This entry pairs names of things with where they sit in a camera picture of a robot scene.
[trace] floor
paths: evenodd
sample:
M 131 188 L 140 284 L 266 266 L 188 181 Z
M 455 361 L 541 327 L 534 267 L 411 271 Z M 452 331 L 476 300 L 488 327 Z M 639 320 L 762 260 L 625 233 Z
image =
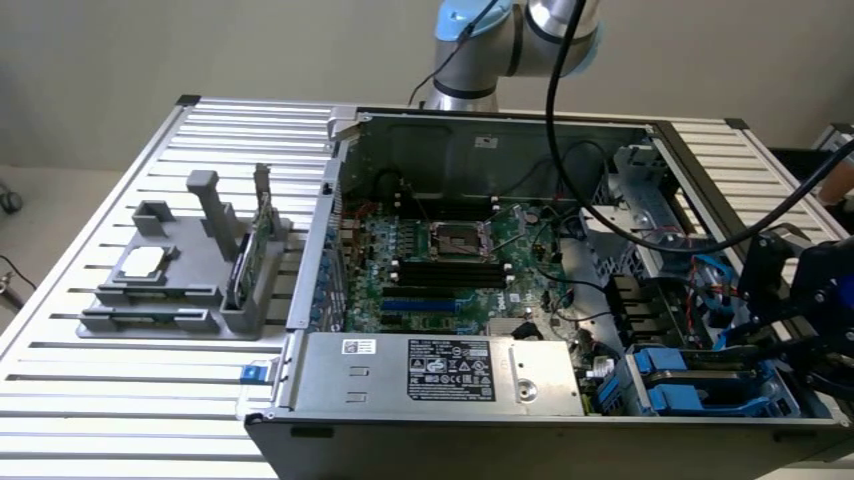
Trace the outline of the floor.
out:
M 24 198 L 24 209 L 0 216 L 0 254 L 9 257 L 33 282 L 39 283 L 48 274 L 120 176 L 122 172 L 115 171 L 0 166 L 0 179 Z M 29 296 L 20 280 L 12 284 L 24 297 Z M 0 309 L 0 332 L 12 318 Z M 833 466 L 801 465 L 815 468 L 781 469 L 761 480 L 854 479 L 854 455 Z

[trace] cpu socket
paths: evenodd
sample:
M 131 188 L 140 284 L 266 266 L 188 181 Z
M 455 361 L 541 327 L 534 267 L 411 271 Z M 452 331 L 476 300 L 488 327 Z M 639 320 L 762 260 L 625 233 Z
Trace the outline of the cpu socket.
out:
M 432 222 L 430 253 L 443 260 L 480 261 L 490 254 L 490 237 L 483 222 Z

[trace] green circuit board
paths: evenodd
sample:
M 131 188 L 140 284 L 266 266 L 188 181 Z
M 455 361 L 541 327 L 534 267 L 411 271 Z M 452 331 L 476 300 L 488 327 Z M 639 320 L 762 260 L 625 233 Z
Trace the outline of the green circuit board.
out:
M 436 223 L 443 222 L 403 220 L 386 213 L 382 207 L 364 215 L 360 219 L 362 228 L 352 230 L 346 330 L 371 333 L 483 334 L 491 319 L 522 318 L 529 307 L 541 312 L 543 292 L 550 292 L 553 300 L 563 292 L 561 285 L 547 280 L 534 269 L 537 259 L 533 255 L 533 241 L 539 233 L 538 250 L 546 252 L 541 267 L 553 275 L 561 276 L 559 264 L 547 263 L 554 237 L 551 228 L 545 228 L 541 232 L 543 223 L 538 220 L 538 214 L 537 207 L 527 204 L 507 205 L 486 225 L 480 223 L 483 238 L 488 242 L 488 253 L 480 258 L 474 249 L 463 249 L 450 240 L 444 240 L 444 243 L 436 241 L 436 232 L 444 235 L 448 231 L 463 228 L 466 222 L 447 222 L 436 230 Z M 448 238 L 454 238 L 454 234 L 447 233 Z M 391 279 L 392 260 L 459 262 L 466 261 L 460 260 L 464 257 L 475 263 L 510 264 L 508 275 L 512 275 L 512 280 L 507 287 L 455 288 L 454 312 L 383 310 L 383 288 L 395 286 Z

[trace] white wall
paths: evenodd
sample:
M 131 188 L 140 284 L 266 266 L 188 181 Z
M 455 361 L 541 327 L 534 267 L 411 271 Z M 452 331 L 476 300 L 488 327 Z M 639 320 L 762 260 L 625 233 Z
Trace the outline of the white wall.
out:
M 0 163 L 124 168 L 182 93 L 402 103 L 439 0 L 0 0 Z M 851 0 L 606 0 L 563 110 L 743 117 L 805 145 L 854 120 Z M 502 105 L 539 109 L 545 81 Z

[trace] open computer chassis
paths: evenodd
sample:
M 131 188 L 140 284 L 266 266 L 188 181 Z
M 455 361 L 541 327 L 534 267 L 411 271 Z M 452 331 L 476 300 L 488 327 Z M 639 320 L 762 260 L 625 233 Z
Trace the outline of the open computer chassis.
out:
M 602 473 L 607 451 L 630 478 L 709 445 L 739 462 L 713 476 L 759 475 L 851 438 L 830 397 L 722 348 L 747 245 L 670 255 L 614 235 L 557 181 L 541 116 L 347 107 L 330 135 L 283 354 L 255 370 L 272 397 L 244 405 L 280 475 L 550 478 Z M 745 228 L 669 122 L 563 117 L 558 139 L 635 235 Z

